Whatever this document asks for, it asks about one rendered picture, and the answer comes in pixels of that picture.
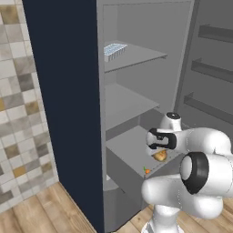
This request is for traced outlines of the grey fridge drawer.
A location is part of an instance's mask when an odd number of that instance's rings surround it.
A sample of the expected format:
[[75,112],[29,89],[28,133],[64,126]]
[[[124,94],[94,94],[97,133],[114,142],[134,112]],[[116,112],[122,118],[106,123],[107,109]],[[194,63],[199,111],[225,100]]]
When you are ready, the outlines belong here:
[[[146,152],[147,131],[140,126],[111,138],[106,142],[106,172],[139,208],[147,203],[141,195],[145,179],[177,174],[182,154],[167,151],[165,161],[157,161]],[[145,174],[144,167],[150,169]]]

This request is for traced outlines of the dark navy fridge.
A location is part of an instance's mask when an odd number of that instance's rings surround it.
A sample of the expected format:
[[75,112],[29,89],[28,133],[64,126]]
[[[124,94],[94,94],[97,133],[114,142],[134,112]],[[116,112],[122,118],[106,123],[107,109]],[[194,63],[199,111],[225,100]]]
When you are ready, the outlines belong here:
[[[106,142],[158,127],[176,111],[198,0],[23,0],[59,179],[96,233],[112,233],[142,208],[106,172]],[[104,48],[127,43],[167,54],[105,72]],[[156,108],[106,130],[107,85]]]

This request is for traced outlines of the brown potato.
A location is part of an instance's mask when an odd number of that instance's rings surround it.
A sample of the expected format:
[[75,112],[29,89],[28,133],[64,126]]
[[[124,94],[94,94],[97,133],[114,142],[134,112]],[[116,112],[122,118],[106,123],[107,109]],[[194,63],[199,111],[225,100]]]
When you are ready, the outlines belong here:
[[167,159],[167,151],[165,149],[160,150],[153,155],[153,158],[160,162],[165,161]]

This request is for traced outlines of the grey fridge door shelf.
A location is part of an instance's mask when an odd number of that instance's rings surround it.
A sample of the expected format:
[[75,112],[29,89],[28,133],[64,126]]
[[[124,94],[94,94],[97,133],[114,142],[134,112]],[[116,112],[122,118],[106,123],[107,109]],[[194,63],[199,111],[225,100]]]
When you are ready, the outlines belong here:
[[233,30],[219,28],[210,25],[201,25],[199,27],[198,36],[206,39],[233,43]]
[[199,100],[196,100],[193,97],[193,93],[190,93],[188,95],[184,96],[184,103],[188,106],[194,107],[195,109],[202,111],[208,115],[211,115],[215,118],[218,118],[224,122],[229,123],[230,125],[233,125],[233,115],[225,112],[223,110],[220,110],[218,108],[215,108],[213,106],[210,106],[204,102],[201,102]]
[[200,59],[192,61],[191,70],[202,75],[212,76],[233,84],[233,71],[202,63]]

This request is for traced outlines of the grey fridge door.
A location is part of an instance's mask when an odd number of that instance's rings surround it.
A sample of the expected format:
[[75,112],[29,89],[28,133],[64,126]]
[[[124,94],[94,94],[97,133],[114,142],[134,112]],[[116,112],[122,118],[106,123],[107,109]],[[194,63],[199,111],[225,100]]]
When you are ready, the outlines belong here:
[[233,43],[199,37],[201,25],[233,30],[233,0],[198,0],[175,109],[184,127],[213,127],[226,133],[233,143],[233,125],[184,103],[184,96],[193,93],[196,100],[233,115],[233,84],[191,70],[192,61],[200,59],[202,63],[233,71]]

